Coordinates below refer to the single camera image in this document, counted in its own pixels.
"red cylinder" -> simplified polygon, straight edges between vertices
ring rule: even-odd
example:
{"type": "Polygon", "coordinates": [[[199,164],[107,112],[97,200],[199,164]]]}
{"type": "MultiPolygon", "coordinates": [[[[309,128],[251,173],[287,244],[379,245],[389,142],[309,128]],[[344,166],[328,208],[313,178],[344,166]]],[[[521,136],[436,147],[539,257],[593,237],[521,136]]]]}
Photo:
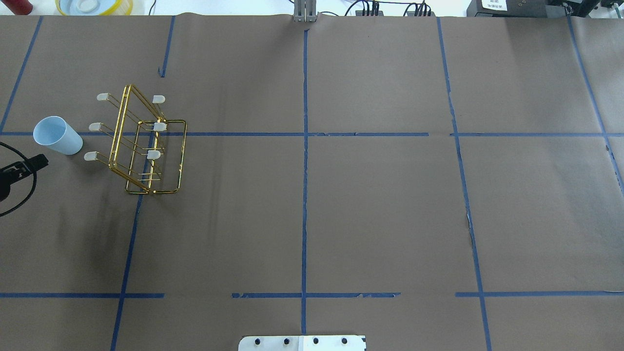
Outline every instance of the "red cylinder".
{"type": "Polygon", "coordinates": [[[14,14],[29,14],[32,12],[32,4],[28,0],[2,0],[2,3],[14,14]]]}

